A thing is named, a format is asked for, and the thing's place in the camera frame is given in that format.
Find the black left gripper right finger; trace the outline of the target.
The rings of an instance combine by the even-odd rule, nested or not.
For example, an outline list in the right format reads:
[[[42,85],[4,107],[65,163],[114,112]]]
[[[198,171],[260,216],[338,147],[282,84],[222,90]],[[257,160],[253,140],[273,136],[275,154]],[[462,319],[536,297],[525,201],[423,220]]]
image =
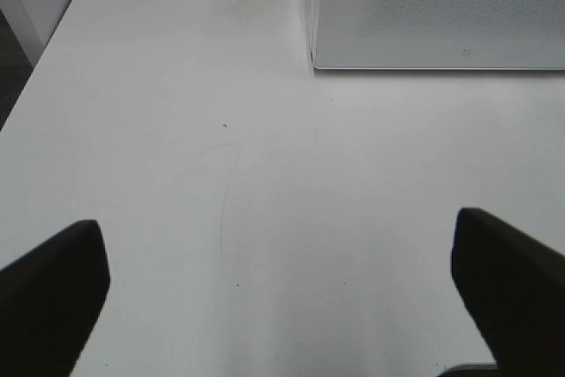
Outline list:
[[[564,256],[475,207],[456,217],[452,279],[504,376],[564,374]]]

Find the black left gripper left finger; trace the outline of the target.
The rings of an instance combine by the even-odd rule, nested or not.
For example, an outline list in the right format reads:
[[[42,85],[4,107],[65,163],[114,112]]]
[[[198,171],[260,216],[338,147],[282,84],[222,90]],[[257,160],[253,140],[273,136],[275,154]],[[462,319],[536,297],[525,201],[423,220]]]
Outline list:
[[[97,221],[73,223],[1,271],[1,374],[68,376],[110,286]]]

